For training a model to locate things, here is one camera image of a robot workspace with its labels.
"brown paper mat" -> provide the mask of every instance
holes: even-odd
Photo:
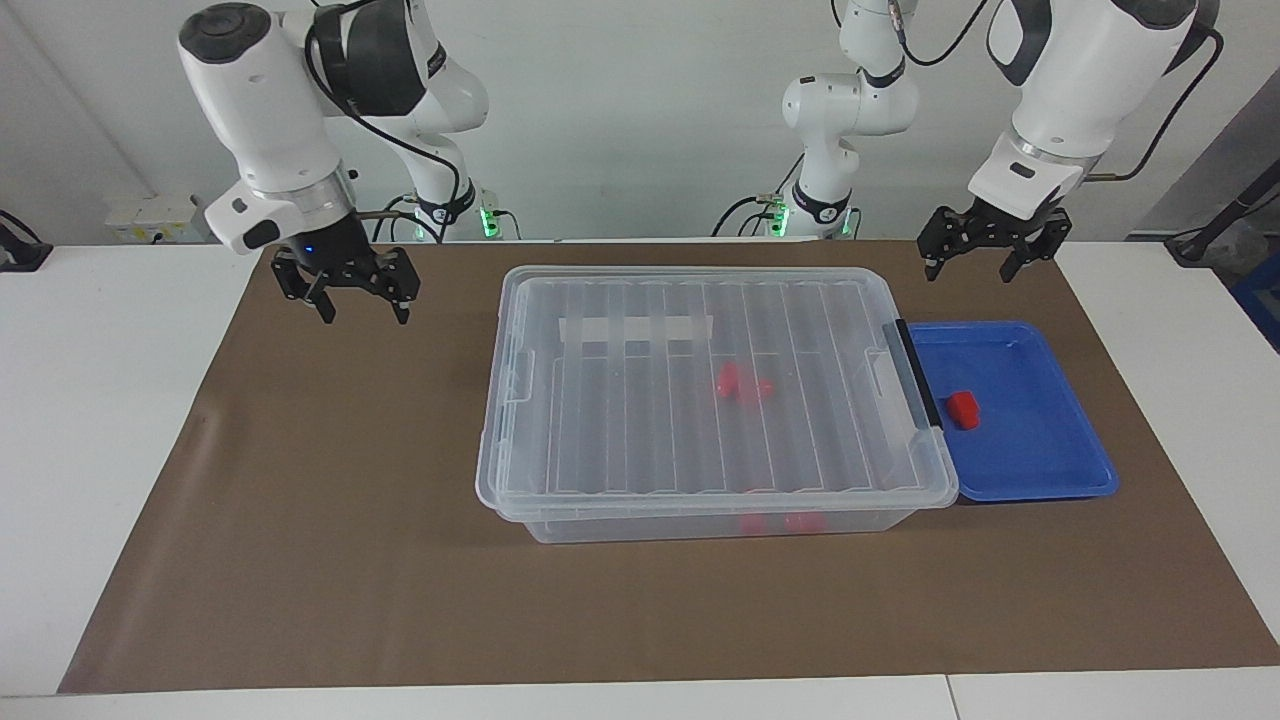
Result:
[[[412,250],[407,327],[257,268],[60,692],[1280,664],[1061,273],[922,278],[913,243]],[[503,274],[861,265],[908,320],[1039,327],[1111,454],[1105,500],[877,534],[540,546],[475,497]]]

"black cable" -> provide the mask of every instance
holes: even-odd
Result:
[[[791,169],[787,170],[786,177],[783,177],[782,182],[778,183],[778,187],[777,190],[773,191],[773,195],[782,192],[782,188],[787,186],[787,181],[791,179],[791,176],[796,174],[796,170],[800,168],[801,161],[804,161],[804,152],[801,152],[800,156],[796,158],[796,161],[791,164]],[[758,232],[760,232],[760,220],[755,220],[755,227],[751,228],[751,237],[755,237],[755,233]]]
[[[755,233],[756,233],[755,229],[751,231],[750,236],[745,234],[746,233],[746,224],[750,223],[751,220],[755,220],[755,227],[756,227],[756,229],[759,229],[760,220],[768,220],[772,217],[773,217],[773,213],[756,213],[755,215],[751,215],[750,218],[742,220],[742,227],[737,228],[737,236],[739,237],[755,237]]]
[[[40,241],[40,236],[36,234],[36,231],[31,229],[31,225],[28,225],[27,223],[24,223],[24,222],[19,220],[18,218],[15,218],[13,215],[13,213],[9,213],[8,210],[0,210],[0,218],[4,218],[6,220],[9,220],[9,223],[12,223],[13,227],[15,227],[15,228],[20,229],[22,232],[27,233],[28,236],[31,236],[31,240],[35,240],[37,245],[44,245]]]
[[[1213,28],[1207,28],[1204,32],[1210,37],[1210,40],[1213,41],[1213,54],[1208,56],[1208,61],[1204,63],[1204,67],[1201,68],[1201,72],[1196,73],[1196,77],[1192,78],[1192,82],[1187,86],[1187,90],[1183,91],[1178,101],[1174,102],[1174,106],[1169,109],[1169,114],[1165,115],[1165,122],[1160,124],[1160,129],[1156,131],[1156,137],[1151,138],[1151,145],[1147,146],[1147,152],[1144,152],[1142,159],[1138,160],[1138,164],[1134,165],[1134,168],[1128,173],[1119,176],[1115,173],[1097,173],[1092,176],[1085,176],[1084,182],[1124,182],[1126,179],[1133,179],[1134,177],[1137,177],[1138,173],[1142,172],[1143,168],[1147,167],[1147,161],[1151,160],[1152,155],[1155,155],[1156,147],[1160,145],[1160,141],[1165,137],[1165,131],[1169,129],[1169,126],[1170,123],[1174,122],[1174,118],[1178,115],[1178,111],[1183,109],[1183,104],[1187,102],[1187,99],[1192,96],[1192,92],[1196,91],[1196,86],[1198,86],[1199,82],[1204,79],[1204,76],[1207,76],[1208,72],[1213,69],[1213,65],[1217,63],[1217,59],[1222,56],[1222,47],[1226,45],[1226,41],[1222,38],[1222,33],[1217,32]]]
[[[378,3],[378,1],[379,0],[357,0],[356,3],[343,5],[342,9],[338,12],[346,14],[352,10],[357,10],[365,5],[369,5],[370,3]],[[329,101],[333,102],[339,110],[342,110],[342,114],[351,118],[352,122],[355,122],[357,126],[367,129],[369,132],[376,135],[378,137],[385,140],[387,142],[390,142],[397,147],[402,147],[415,155],[420,155],[422,158],[426,158],[428,160],[431,160],[433,163],[438,163],[448,168],[449,172],[453,173],[453,191],[449,193],[449,202],[448,202],[448,205],[452,208],[453,204],[458,200],[458,190],[461,190],[462,187],[462,173],[458,172],[458,167],[445,160],[444,158],[436,158],[435,155],[431,155],[430,152],[422,150],[421,147],[415,147],[398,137],[383,132],[381,129],[370,124],[369,120],[361,118],[346,102],[338,100],[338,97],[333,94],[333,91],[329,90],[329,86],[325,85],[324,79],[320,78],[320,72],[316,69],[315,58],[311,54],[311,47],[312,45],[315,45],[315,41],[316,41],[316,27],[315,23],[312,23],[311,27],[307,28],[306,40],[302,42],[302,58],[306,60],[307,72],[311,73],[311,79],[316,83],[316,87],[320,88],[320,92],[324,94],[324,96],[329,99]],[[451,223],[452,219],[453,219],[452,217],[445,218],[445,222],[440,224],[439,234],[431,232],[431,237],[434,237],[436,242],[444,242],[444,233],[448,229],[449,224],[452,224]]]
[[[969,35],[969,29],[973,28],[973,23],[978,22],[978,15],[982,14],[982,9],[986,6],[987,6],[987,0],[979,0],[978,6],[974,8],[973,14],[969,15],[969,22],[964,24],[964,28],[960,29],[960,35],[957,35],[956,38],[951,41],[951,45],[947,46],[947,49],[943,50],[942,54],[938,55],[937,58],[933,58],[932,60],[922,60],[916,58],[915,54],[911,53],[911,49],[908,47],[906,45],[906,28],[902,26],[902,8],[899,6],[897,0],[888,0],[890,19],[893,23],[893,32],[897,35],[897,44],[902,46],[902,54],[906,55],[909,60],[911,60],[916,65],[920,65],[922,68],[937,65],[942,60],[950,58],[951,53],[954,53],[955,49],[960,46],[960,41],[963,41],[964,37]]]
[[[516,240],[525,240],[525,234],[520,232],[520,218],[516,217],[511,210],[494,210],[494,218],[511,218],[511,223],[516,225]]]
[[[415,214],[415,213],[398,213],[394,218],[392,218],[392,225],[396,224],[396,220],[408,220],[408,222],[413,223],[415,225],[422,228],[424,231],[426,231],[426,234],[430,236],[431,240],[435,241],[436,245],[440,245],[442,242],[444,242],[444,238],[442,238],[440,236],[435,234],[435,231],[431,228],[431,225],[424,223],[422,219],[419,218],[417,214]]]
[[[1248,218],[1249,215],[1252,215],[1254,213],[1262,211],[1267,205],[1271,205],[1276,200],[1280,200],[1280,192],[1276,192],[1271,197],[1267,197],[1262,202],[1258,202],[1253,208],[1249,208],[1244,214],[1242,214],[1239,218],[1236,218],[1236,220],[1243,220],[1244,218]],[[1174,233],[1171,236],[1165,237],[1165,242],[1169,242],[1170,240],[1178,240],[1179,237],[1185,237],[1185,236],[1189,236],[1189,234],[1196,234],[1196,233],[1203,231],[1207,227],[1208,225],[1201,225],[1198,228],[1192,228],[1189,231],[1181,231],[1181,232]]]
[[[408,202],[408,200],[404,200],[403,195],[397,195],[396,197],[393,197],[389,201],[387,201],[387,205],[383,206],[383,213],[390,213],[392,208],[399,205],[401,202]],[[370,240],[369,242],[378,242],[378,236],[381,234],[381,232],[383,232],[383,223],[385,223],[385,222],[387,222],[387,218],[378,218],[378,223],[374,225],[374,238]],[[392,242],[394,242],[394,238],[396,238],[396,236],[393,234],[392,236]]]
[[[712,237],[719,236],[719,229],[724,227],[724,222],[728,220],[730,215],[736,213],[739,208],[744,205],[750,205],[751,202],[759,202],[759,200],[756,200],[754,195],[749,195],[739,200],[737,202],[730,205],[728,210],[724,210],[724,214],[721,215],[721,219],[716,223],[716,229],[712,231]]]
[[[1280,192],[1276,192],[1276,193],[1275,193],[1275,195],[1272,195],[1271,197],[1267,197],[1267,199],[1266,199],[1266,200],[1263,200],[1262,202],[1258,202],[1258,204],[1257,204],[1257,205],[1254,205],[1253,208],[1249,208],[1249,210],[1248,210],[1248,211],[1247,211],[1245,214],[1240,215],[1240,218],[1242,218],[1242,219],[1243,219],[1243,218],[1248,218],[1249,215],[1252,215],[1252,214],[1254,214],[1254,213],[1257,213],[1257,211],[1262,210],[1262,209],[1263,209],[1263,208],[1266,208],[1267,205],[1271,205],[1272,202],[1275,202],[1277,197],[1280,197]]]

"red object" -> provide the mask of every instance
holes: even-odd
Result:
[[[768,518],[764,515],[742,515],[737,519],[737,528],[744,536],[763,536],[769,532]]]
[[[960,427],[961,430],[972,430],[982,424],[978,419],[978,398],[972,392],[964,389],[947,398],[947,415]]]
[[[721,365],[721,372],[716,375],[716,395],[733,397],[735,393],[737,393],[737,363],[730,360]]]
[[[773,397],[773,382],[760,379],[758,384],[741,384],[737,388],[737,401],[746,407],[756,407],[762,400]]]
[[[827,516],[822,512],[788,512],[782,524],[788,533],[823,533],[827,530]]]

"blue tray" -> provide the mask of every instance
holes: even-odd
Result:
[[[915,323],[911,341],[960,478],[977,502],[1098,497],[1119,480],[1044,336],[1027,323]],[[982,424],[961,430],[946,398],[968,389]]]

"container handle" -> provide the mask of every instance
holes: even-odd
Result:
[[[900,345],[892,341],[895,336],[897,337]],[[938,414],[937,402],[934,402],[933,392],[929,389],[929,379],[924,377],[924,366],[920,364],[920,355],[915,351],[915,342],[911,340],[911,329],[908,327],[906,320],[899,318],[893,323],[887,323],[884,325],[884,338],[890,341],[891,352],[901,350],[901,352],[906,356],[908,366],[911,369],[911,377],[915,379],[915,388],[919,391],[920,400],[924,405],[925,424],[941,428],[942,415]]]
[[[524,402],[534,395],[534,351],[522,350],[511,364],[511,392],[507,402]]]

